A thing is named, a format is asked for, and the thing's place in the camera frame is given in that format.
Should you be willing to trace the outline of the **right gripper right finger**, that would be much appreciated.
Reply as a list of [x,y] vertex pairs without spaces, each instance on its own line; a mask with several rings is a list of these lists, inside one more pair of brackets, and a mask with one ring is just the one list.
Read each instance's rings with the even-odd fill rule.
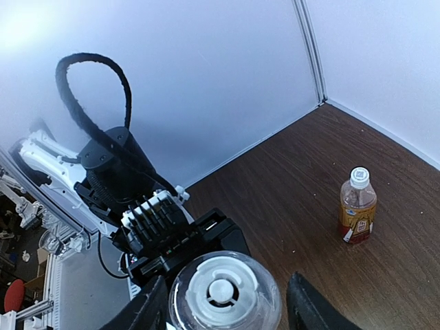
[[299,272],[288,282],[287,314],[290,329],[361,329],[334,308]]

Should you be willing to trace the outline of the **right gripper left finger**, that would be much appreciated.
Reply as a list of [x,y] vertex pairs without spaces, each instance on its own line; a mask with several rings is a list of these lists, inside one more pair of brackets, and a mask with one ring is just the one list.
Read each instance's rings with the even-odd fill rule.
[[166,329],[168,294],[163,276],[154,276],[112,320],[100,330]]

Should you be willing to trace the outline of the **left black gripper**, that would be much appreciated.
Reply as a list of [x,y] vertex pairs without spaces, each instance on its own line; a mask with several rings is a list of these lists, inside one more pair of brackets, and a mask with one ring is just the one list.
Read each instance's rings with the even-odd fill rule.
[[213,208],[194,219],[194,229],[188,240],[167,249],[155,258],[138,258],[127,267],[129,278],[136,285],[145,285],[154,276],[163,276],[171,285],[178,273],[191,261],[210,252],[233,251],[250,255],[248,244],[240,227],[220,209]]

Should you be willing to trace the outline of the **clear plastic bottle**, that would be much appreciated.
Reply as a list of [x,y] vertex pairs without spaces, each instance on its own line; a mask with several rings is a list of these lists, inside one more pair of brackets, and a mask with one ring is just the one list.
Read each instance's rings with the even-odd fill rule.
[[252,257],[210,252],[178,273],[168,312],[175,329],[277,329],[281,293],[270,272]]

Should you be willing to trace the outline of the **white flip bottle cap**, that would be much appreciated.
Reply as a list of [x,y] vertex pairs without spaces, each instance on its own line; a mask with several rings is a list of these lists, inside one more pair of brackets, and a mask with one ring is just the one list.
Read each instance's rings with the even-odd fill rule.
[[186,291],[186,302],[202,324],[232,327],[255,308],[259,283],[243,261],[216,256],[197,266]]

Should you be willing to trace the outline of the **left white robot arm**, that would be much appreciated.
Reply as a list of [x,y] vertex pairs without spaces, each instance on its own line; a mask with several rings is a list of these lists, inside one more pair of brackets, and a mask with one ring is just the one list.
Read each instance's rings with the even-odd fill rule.
[[17,141],[10,155],[37,186],[54,190],[98,220],[99,232],[126,256],[123,276],[138,286],[157,275],[171,284],[185,265],[209,252],[249,253],[240,227],[222,211],[214,208],[194,218],[185,209],[189,194],[157,174],[126,127],[107,134],[134,155],[140,172],[96,141],[76,153],[45,129]]

